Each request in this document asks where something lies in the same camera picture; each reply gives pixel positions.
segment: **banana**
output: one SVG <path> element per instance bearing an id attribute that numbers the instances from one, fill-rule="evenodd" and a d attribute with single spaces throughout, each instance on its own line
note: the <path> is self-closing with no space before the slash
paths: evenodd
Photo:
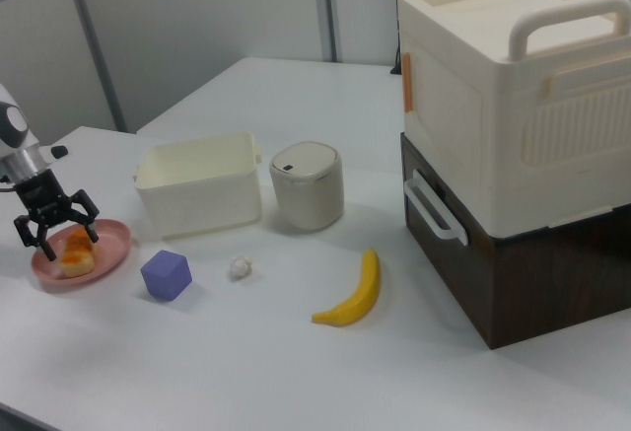
<path id="1" fill-rule="evenodd" d="M 335 308 L 312 315 L 312 322 L 348 325 L 360 320 L 377 301 L 380 286 L 379 257 L 375 249 L 367 249 L 362 255 L 362 276 L 355 292 Z"/>

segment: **white table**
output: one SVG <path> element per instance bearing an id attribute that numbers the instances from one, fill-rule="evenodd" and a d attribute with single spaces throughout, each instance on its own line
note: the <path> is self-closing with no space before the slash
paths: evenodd
<path id="1" fill-rule="evenodd" d="M 138 130 L 169 140 L 247 130 L 270 157 L 314 140 L 344 167 L 401 173 L 400 76 L 389 68 L 245 58 Z"/>
<path id="2" fill-rule="evenodd" d="M 278 72 L 299 68 L 301 74 L 311 66 L 279 65 L 285 69 Z M 358 76 L 364 69 L 378 71 L 338 67 Z M 230 74 L 220 76 L 220 84 L 228 85 Z M 211 91 L 215 82 L 191 97 Z M 394 95 L 385 91 L 389 97 Z M 187 104 L 171 113 L 185 117 L 179 110 Z M 212 104 L 229 105 L 217 99 Z M 168 126 L 168 119 L 156 123 Z M 187 126 L 202 135 L 202 122 L 193 119 Z M 232 126 L 221 123 L 225 130 Z M 261 128 L 275 125 L 271 118 Z M 241 129 L 238 122 L 234 128 Z M 364 130 L 366 138 L 385 136 L 370 135 L 372 124 Z M 186 137 L 183 129 L 155 135 Z M 276 135 L 258 130 L 257 136 L 269 142 Z M 352 148 L 338 141 L 341 150 Z M 131 181 L 142 152 L 160 142 L 86 128 L 61 142 L 70 155 L 53 168 L 64 188 L 84 188 L 101 217 L 131 228 L 134 245 L 124 263 L 96 283 L 43 288 L 30 272 L 33 251 L 21 247 L 11 222 L 23 207 L 17 196 L 4 195 L 5 408 L 68 431 L 631 426 L 631 312 L 488 350 L 406 231 L 399 173 L 345 165 L 344 216 L 329 229 L 304 235 L 278 218 L 263 150 L 259 223 L 163 242 Z M 345 160 L 352 160 L 348 155 Z M 374 309 L 345 328 L 312 324 L 311 313 L 354 289 L 368 246 L 377 249 L 383 266 Z M 186 255 L 193 274 L 193 284 L 171 303 L 153 299 L 138 271 L 159 249 Z M 239 252 L 253 258 L 255 272 L 233 283 L 227 272 Z"/>

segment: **dark brown box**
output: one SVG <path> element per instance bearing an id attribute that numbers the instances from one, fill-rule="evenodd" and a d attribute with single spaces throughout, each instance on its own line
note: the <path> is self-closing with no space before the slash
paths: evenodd
<path id="1" fill-rule="evenodd" d="M 401 154 L 404 180 L 419 171 L 468 235 L 439 239 L 405 197 L 408 229 L 491 349 L 631 307 L 631 205 L 494 239 L 404 134 Z"/>

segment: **white container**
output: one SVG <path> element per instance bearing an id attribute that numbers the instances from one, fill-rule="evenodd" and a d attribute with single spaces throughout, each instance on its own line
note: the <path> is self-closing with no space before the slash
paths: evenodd
<path id="1" fill-rule="evenodd" d="M 144 154 L 136 190 L 162 237 L 248 224 L 261 215 L 256 163 L 249 132 L 160 145 Z"/>
<path id="2" fill-rule="evenodd" d="M 283 217 L 304 230 L 323 229 L 344 211 L 342 158 L 323 143 L 286 148 L 269 164 Z"/>
<path id="3" fill-rule="evenodd" d="M 398 11 L 405 135 L 487 234 L 631 202 L 629 0 L 398 0 Z"/>

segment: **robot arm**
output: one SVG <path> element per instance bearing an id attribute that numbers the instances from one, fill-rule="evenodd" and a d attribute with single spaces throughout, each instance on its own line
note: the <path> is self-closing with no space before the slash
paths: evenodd
<path id="1" fill-rule="evenodd" d="M 40 149 L 20 108 L 0 85 L 0 181 L 13 185 L 2 191 L 15 190 L 27 208 L 28 214 L 14 221 L 25 247 L 41 248 L 49 260 L 55 260 L 55 252 L 46 241 L 48 229 L 66 221 L 76 222 L 96 242 L 99 236 L 93 225 L 99 209 L 83 189 L 72 196 L 63 192 Z M 81 205 L 85 214 L 73 209 L 73 204 Z M 35 235 L 30 222 L 37 224 Z"/>

